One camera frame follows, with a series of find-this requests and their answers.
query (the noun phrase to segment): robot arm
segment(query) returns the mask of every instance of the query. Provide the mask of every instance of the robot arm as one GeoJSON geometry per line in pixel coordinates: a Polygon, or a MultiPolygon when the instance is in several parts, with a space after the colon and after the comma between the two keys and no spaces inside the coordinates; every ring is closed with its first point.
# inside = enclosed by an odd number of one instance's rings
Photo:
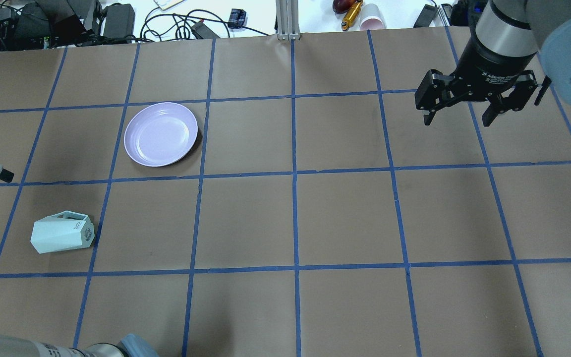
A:
{"type": "Polygon", "coordinates": [[[532,97],[537,80],[525,68],[537,52],[548,77],[536,104],[550,78],[571,104],[571,0],[489,0],[456,69],[449,75],[429,70],[415,93],[415,108],[429,125],[442,108],[489,101],[482,116],[489,126],[497,115],[523,109],[532,97]]]}

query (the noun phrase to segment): round plate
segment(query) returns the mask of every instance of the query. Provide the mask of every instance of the round plate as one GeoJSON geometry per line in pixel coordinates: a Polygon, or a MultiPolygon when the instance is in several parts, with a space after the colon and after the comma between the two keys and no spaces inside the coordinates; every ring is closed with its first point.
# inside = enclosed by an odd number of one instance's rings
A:
{"type": "Polygon", "coordinates": [[[180,160],[195,144],[197,120],[182,104],[153,104],[136,114],[125,129],[124,145],[132,160],[161,167],[180,160]]]}

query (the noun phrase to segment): power adapter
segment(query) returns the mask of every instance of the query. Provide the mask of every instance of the power adapter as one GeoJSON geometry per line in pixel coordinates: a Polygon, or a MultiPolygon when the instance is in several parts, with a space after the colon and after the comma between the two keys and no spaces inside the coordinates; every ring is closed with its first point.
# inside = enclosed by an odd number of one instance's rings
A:
{"type": "Polygon", "coordinates": [[[195,25],[191,26],[191,32],[193,32],[196,39],[220,38],[215,32],[213,32],[213,30],[204,25],[204,22],[197,22],[195,25]]]}
{"type": "MultiPolygon", "coordinates": [[[[136,13],[129,4],[118,4],[105,7],[105,28],[103,36],[106,38],[124,38],[133,35],[134,19],[136,13]]],[[[114,43],[131,43],[131,40],[116,41],[114,43]]]]}

